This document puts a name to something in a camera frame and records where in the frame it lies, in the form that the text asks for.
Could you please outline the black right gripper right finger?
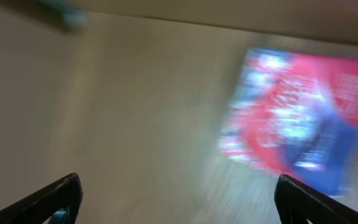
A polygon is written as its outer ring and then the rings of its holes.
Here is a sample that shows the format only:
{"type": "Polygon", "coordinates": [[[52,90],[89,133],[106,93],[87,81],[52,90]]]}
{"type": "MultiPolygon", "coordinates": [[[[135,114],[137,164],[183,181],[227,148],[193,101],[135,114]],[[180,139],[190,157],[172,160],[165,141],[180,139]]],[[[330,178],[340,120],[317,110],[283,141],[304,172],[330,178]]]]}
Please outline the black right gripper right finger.
{"type": "Polygon", "coordinates": [[[282,174],[274,193],[282,224],[358,224],[358,212],[282,174]]]}

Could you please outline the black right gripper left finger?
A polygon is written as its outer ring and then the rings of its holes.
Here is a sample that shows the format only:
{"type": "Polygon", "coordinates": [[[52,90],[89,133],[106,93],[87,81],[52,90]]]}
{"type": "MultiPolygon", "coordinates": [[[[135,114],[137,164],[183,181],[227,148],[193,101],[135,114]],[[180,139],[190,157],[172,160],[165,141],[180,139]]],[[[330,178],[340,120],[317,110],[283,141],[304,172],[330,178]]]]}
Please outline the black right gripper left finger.
{"type": "Polygon", "coordinates": [[[79,175],[71,173],[0,210],[0,224],[75,224],[82,198],[79,175]]]}

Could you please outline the red purple tissue pack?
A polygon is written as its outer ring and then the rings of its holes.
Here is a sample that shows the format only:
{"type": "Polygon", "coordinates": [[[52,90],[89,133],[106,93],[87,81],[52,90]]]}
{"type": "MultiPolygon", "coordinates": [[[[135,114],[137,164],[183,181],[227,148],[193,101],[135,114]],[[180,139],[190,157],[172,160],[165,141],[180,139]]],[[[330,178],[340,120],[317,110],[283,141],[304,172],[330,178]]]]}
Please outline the red purple tissue pack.
{"type": "Polygon", "coordinates": [[[219,137],[226,157],[338,196],[357,146],[358,60],[247,51],[219,137]]]}

